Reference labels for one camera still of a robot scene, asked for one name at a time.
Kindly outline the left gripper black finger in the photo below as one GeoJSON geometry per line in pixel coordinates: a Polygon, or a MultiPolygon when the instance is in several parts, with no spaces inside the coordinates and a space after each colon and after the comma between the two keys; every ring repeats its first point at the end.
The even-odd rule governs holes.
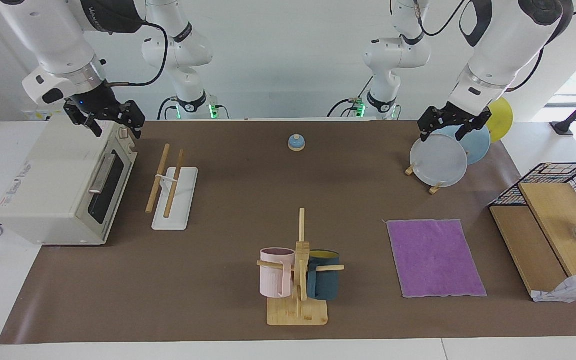
{"type": "Polygon", "coordinates": [[[425,142],[429,136],[442,126],[442,111],[436,107],[428,107],[418,119],[420,140],[425,142]]]}
{"type": "Polygon", "coordinates": [[[482,112],[480,115],[474,117],[470,121],[465,122],[464,125],[462,125],[457,130],[457,132],[455,132],[455,138],[457,141],[462,141],[462,139],[464,139],[464,137],[466,137],[471,132],[478,132],[482,130],[486,126],[491,116],[491,112],[482,112]]]}

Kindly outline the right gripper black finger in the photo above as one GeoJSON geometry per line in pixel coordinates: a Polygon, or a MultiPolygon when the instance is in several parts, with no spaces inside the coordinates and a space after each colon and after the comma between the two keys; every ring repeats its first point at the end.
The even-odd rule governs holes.
{"type": "Polygon", "coordinates": [[[128,128],[135,139],[140,139],[146,116],[139,105],[134,100],[128,100],[123,104],[118,104],[117,109],[118,113],[115,116],[115,122],[128,128]]]}
{"type": "Polygon", "coordinates": [[[100,138],[103,134],[102,127],[97,123],[93,114],[84,115],[75,104],[65,104],[64,111],[66,112],[73,125],[84,126],[98,138],[100,138]]]}

